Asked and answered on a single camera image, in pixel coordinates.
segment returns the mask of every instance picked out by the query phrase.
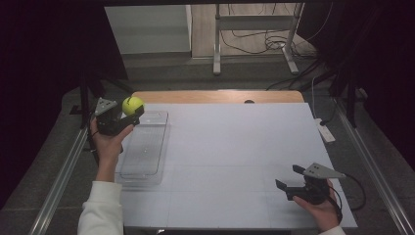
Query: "wire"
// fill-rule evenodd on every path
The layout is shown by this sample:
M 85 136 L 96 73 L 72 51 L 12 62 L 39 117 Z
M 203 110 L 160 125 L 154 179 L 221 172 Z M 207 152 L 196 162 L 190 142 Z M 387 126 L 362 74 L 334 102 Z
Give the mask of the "wire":
M 292 86 L 299 81 L 302 77 L 304 77 L 305 75 L 311 73 L 312 71 L 314 71 L 317 67 L 319 67 L 321 64 L 323 63 L 323 60 L 321 60 L 320 58 L 317 58 L 316 61 L 314 61 L 307 69 L 303 70 L 295 79 L 293 79 L 293 81 L 290 83 L 288 89 L 292 90 Z
M 276 6 L 277 6 L 277 4 L 275 3 L 274 4 L 274 7 L 272 9 L 272 15 L 274 15 L 274 13 L 275 13 Z M 264 8 L 265 8 L 265 11 L 266 11 L 266 5 L 265 4 L 262 5 L 262 10 L 258 13 L 259 15 L 264 11 Z M 232 12 L 233 15 L 236 15 L 235 14 L 235 11 L 234 11 L 234 9 L 232 7 L 232 4 L 228 4 L 228 14 L 229 14 L 229 16 L 231 16 L 231 12 Z M 280 32 L 280 31 L 285 31 L 285 30 L 271 30 L 271 31 L 267 30 L 267 31 L 263 31 L 263 32 L 250 33 L 250 34 L 245 34 L 245 35 L 237 35 L 237 34 L 235 34 L 235 31 L 234 30 L 231 30 L 231 31 L 232 31 L 232 34 L 235 37 L 239 37 L 239 38 L 248 37 L 248 36 L 254 36 L 254 35 L 260 35 L 260 34 L 265 34 L 265 41 L 264 41 L 265 50 L 260 51 L 260 52 L 250 52 L 250 51 L 244 50 L 242 48 L 229 45 L 224 40 L 222 31 L 220 31 L 222 40 L 223 40 L 223 42 L 224 42 L 225 45 L 227 45 L 227 46 L 229 46 L 229 47 L 231 47 L 233 49 L 236 49 L 236 50 L 239 50 L 239 51 L 248 53 L 248 54 L 254 54 L 254 55 L 262 54 L 262 53 L 265 53 L 265 52 L 270 51 L 270 50 L 278 50 L 278 49 L 281 49 L 283 47 L 283 45 L 286 43 L 286 41 L 282 41 L 282 40 L 278 40 L 278 41 L 270 40 L 271 38 L 278 37 L 278 38 L 282 38 L 282 39 L 287 40 L 287 38 L 286 37 L 283 37 L 283 36 L 269 36 L 269 37 L 267 36 L 268 35 L 268 32 Z
M 328 186 L 327 185 L 327 187 L 329 187 L 330 189 L 332 189 L 337 195 L 338 195 L 338 197 L 339 197 L 339 202 L 340 202 L 340 206 L 336 203 L 336 201 L 330 196 L 330 194 L 329 195 L 327 195 L 327 194 L 325 194 L 324 192 L 323 192 L 323 189 L 322 188 L 320 188 L 320 187 L 318 187 L 317 185 L 315 185 L 315 184 L 312 184 L 312 183 L 309 183 L 309 182 L 307 182 L 306 183 L 307 185 L 309 185 L 309 186 L 311 186 L 312 188 L 314 188 L 315 190 L 317 190 L 317 192 L 319 192 L 319 194 L 320 195 L 322 195 L 322 196 L 324 196 L 325 198 L 326 198 L 326 200 L 335 208 L 335 211 L 336 211 L 336 215 L 337 215 L 337 218 L 338 218 L 338 222 L 339 223 L 341 223 L 342 222 L 342 220 L 343 220 L 343 213 L 342 213 L 342 207 L 343 207 L 343 203 L 342 203 L 342 199 L 341 199 L 341 197 L 340 197 L 340 195 L 339 195 L 339 193 L 336 191 L 336 189 L 334 189 L 334 188 L 332 188 L 332 187 L 330 187 L 330 186 Z
M 271 89 L 273 86 L 276 86 L 276 85 L 282 84 L 282 83 L 287 82 L 287 81 L 291 81 L 291 80 L 293 80 L 293 79 L 294 79 L 294 78 L 289 78 L 289 79 L 285 79 L 285 80 L 282 80 L 282 81 L 275 82 L 275 83 L 273 83 L 273 84 L 269 85 L 269 86 L 265 89 L 265 91 L 267 91 L 267 90 Z
M 239 48 L 239 47 L 236 47 L 236 46 L 229 45 L 229 44 L 225 41 L 225 38 L 223 38 L 222 30 L 220 30 L 220 36 L 222 37 L 223 43 L 224 43 L 226 46 L 228 46 L 228 47 L 230 47 L 230 48 L 233 48 L 233 49 L 236 49 L 236 50 L 239 50 L 239 51 L 242 51 L 242 52 L 245 52 L 245 53 L 248 53 L 248 54 L 258 55 L 258 54 L 262 54 L 262 53 L 264 53 L 264 52 L 268 51 L 268 49 L 265 49 L 265 50 L 260 51 L 260 52 L 250 52 L 250 51 L 246 51 L 246 50 L 244 50 L 244 49 L 242 49 L 242 48 Z
M 299 44 L 296 44 L 293 41 L 294 47 L 293 46 L 291 47 L 293 56 L 301 58 L 301 59 L 317 59 L 320 56 L 317 51 L 313 51 L 313 52 L 309 51 L 309 52 L 307 52 L 307 54 L 300 54 L 299 53 L 299 51 L 297 50 L 297 47 L 300 44 L 302 44 L 303 42 L 300 42 Z
M 330 118 L 327 119 L 327 120 L 322 120 L 320 122 L 320 124 L 325 125 L 325 124 L 329 123 L 330 121 L 332 121 L 333 118 L 335 117 L 335 113 L 336 113 L 337 108 L 338 108 L 338 103 L 335 102 L 335 108 L 333 109 L 332 114 L 330 115 Z
M 89 143 L 89 148 L 90 148 L 90 152 L 92 153 L 92 156 L 94 157 L 94 159 L 95 159 L 95 163 L 96 164 L 98 164 L 99 162 L 100 162 L 100 158 L 98 157 L 98 153 L 97 153 L 97 147 L 95 146 L 95 143 L 94 143 L 94 140 L 92 139 L 92 136 L 95 134 L 95 133 L 92 133 L 91 132 L 91 119 L 92 119 L 92 117 L 94 116 L 94 111 L 91 111 L 90 113 L 89 113 L 89 119 L 88 119 L 88 121 L 86 122 L 86 127 L 88 128 L 88 143 Z
M 335 188 L 333 188 L 333 187 L 330 187 L 330 186 L 329 186 L 329 188 L 330 188 L 330 189 L 332 189 L 332 190 L 333 190 L 333 192 L 335 192 L 335 193 L 336 193 L 336 195 L 338 196 L 339 203 L 340 203 L 340 210 L 341 210 L 341 209 L 343 208 L 343 202 L 342 202 L 342 198 L 340 197 L 339 192 L 338 192 Z
M 290 11 L 288 10 L 286 3 L 284 3 L 284 7 L 287 10 L 287 13 L 290 14 Z
M 314 109 L 314 79 L 315 76 L 312 78 L 311 81 L 311 102 L 312 102 L 312 115 L 314 116 L 314 119 L 316 119 L 317 117 L 315 116 L 315 109 Z
M 352 179 L 354 182 L 356 182 L 357 183 L 357 185 L 359 186 L 359 188 L 360 188 L 360 190 L 361 190 L 361 192 L 362 192 L 362 196 L 363 196 L 363 199 L 362 199 L 362 202 L 361 202 L 361 204 L 358 206 L 358 207 L 356 207 L 356 208 L 350 208 L 350 210 L 352 211 L 352 212 L 356 212 L 356 211 L 359 211 L 359 210 L 361 210 L 362 208 L 364 208 L 365 206 L 366 206 L 366 192 L 365 192 L 365 190 L 364 190 L 364 188 L 363 188 L 363 185 L 355 178 L 355 177 L 353 177 L 352 175 L 350 175 L 350 174 L 347 174 L 347 173 L 345 173 L 345 175 L 348 177 L 348 178 L 350 178 L 350 179 Z
M 326 25 L 327 21 L 329 20 L 330 14 L 332 12 L 333 9 L 333 2 L 330 5 L 330 10 L 329 13 L 327 14 L 326 20 L 324 21 L 323 25 L 321 25 L 320 29 L 318 29 L 318 31 L 316 33 L 314 33 L 314 35 L 308 37 L 307 39 L 305 39 L 304 41 L 308 41 L 309 39 L 312 39 L 313 37 L 315 37 L 318 33 L 320 33 L 320 31 L 323 29 L 323 27 Z

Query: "wall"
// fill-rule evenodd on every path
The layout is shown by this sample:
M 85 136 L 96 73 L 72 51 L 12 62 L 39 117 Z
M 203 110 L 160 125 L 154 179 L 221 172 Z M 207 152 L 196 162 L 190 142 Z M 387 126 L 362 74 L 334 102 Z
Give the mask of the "wall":
M 186 6 L 107 7 L 121 54 L 190 52 Z

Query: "metal stand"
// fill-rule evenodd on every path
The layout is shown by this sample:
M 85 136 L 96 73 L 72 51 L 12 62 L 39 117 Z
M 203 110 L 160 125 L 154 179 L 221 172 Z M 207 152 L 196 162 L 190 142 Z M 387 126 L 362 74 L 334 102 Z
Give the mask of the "metal stand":
M 219 4 L 216 4 L 215 38 L 213 54 L 213 74 L 220 74 L 220 30 L 289 30 L 282 52 L 292 74 L 299 69 L 293 61 L 291 44 L 299 24 L 303 3 L 299 3 L 293 16 L 220 16 Z

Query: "clear plastic container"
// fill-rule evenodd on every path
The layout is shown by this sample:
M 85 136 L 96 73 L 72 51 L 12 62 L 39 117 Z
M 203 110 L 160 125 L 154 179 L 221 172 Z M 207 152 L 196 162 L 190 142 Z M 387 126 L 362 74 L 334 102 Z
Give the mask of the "clear plastic container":
M 123 142 L 115 181 L 126 187 L 160 184 L 168 142 L 168 113 L 145 112 Z

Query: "metal rail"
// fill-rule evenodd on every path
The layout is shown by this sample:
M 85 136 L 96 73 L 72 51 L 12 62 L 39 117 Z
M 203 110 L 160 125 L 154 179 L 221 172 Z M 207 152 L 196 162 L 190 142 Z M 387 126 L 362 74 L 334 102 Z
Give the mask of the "metal rail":
M 65 188 L 67 187 L 70 175 L 72 174 L 73 168 L 76 165 L 79 154 L 82 151 L 83 144 L 87 137 L 87 128 L 80 129 L 73 145 L 68 153 L 67 159 L 62 165 L 55 182 L 40 209 L 37 218 L 34 220 L 33 225 L 28 234 L 45 234 L 48 226 L 55 213 L 56 207 L 64 194 Z
M 378 167 L 375 159 L 370 153 L 369 149 L 365 145 L 362 137 L 360 136 L 357 128 L 353 128 L 350 122 L 347 120 L 345 115 L 346 109 L 342 102 L 337 102 L 339 106 L 339 116 L 342 120 L 343 125 L 346 128 L 346 131 L 357 150 L 361 160 L 363 161 L 367 171 L 369 172 L 370 177 L 372 178 L 376 188 L 378 189 L 379 194 L 381 195 L 385 205 L 387 206 L 394 223 L 396 224 L 397 229 L 399 229 L 400 234 L 402 235 L 415 235 L 414 227 L 408 219 L 408 216 L 400 204 L 399 200 L 396 197 L 396 194 L 393 192 L 390 184 L 386 180 L 385 176 L 382 174 L 381 170 Z

